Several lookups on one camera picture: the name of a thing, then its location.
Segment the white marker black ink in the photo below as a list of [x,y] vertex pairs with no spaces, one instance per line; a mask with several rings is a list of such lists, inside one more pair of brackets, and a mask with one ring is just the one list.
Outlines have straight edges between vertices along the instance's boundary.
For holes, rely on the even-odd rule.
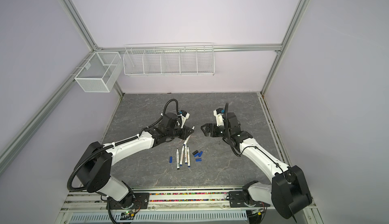
[[187,145],[184,146],[184,163],[187,164]]

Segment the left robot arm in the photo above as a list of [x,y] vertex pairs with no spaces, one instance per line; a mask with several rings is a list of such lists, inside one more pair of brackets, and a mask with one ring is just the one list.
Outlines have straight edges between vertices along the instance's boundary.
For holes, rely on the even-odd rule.
[[194,129],[185,125],[190,117],[187,111],[167,111],[172,102],[178,103],[176,99],[170,99],[160,118],[141,129],[137,135],[109,144],[91,143],[71,173],[67,189],[70,192],[97,193],[114,201],[120,208],[131,207],[135,202],[133,190],[122,180],[113,177],[111,168],[135,153],[174,139],[186,140],[194,132]]

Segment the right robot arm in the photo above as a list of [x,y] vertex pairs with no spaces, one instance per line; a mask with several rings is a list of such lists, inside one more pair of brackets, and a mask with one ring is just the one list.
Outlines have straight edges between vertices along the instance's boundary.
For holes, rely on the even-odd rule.
[[239,197],[229,199],[248,207],[261,203],[263,207],[273,206],[285,219],[311,205],[313,198],[303,170],[289,166],[265,150],[241,124],[228,105],[214,111],[215,123],[206,123],[201,130],[207,137],[222,138],[237,157],[250,159],[269,179],[265,185],[257,180],[245,184]]

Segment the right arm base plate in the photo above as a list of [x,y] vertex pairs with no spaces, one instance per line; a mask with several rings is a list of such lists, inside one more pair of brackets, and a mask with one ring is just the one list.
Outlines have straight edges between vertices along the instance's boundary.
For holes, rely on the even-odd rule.
[[252,200],[244,191],[230,191],[228,192],[226,200],[230,203],[230,207],[232,208],[270,207],[270,204]]

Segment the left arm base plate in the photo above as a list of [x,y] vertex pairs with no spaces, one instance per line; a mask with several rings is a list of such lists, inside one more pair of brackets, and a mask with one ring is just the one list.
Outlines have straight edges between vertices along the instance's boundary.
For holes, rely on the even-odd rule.
[[147,209],[150,193],[134,193],[127,195],[123,200],[116,201],[108,197],[107,203],[112,210]]

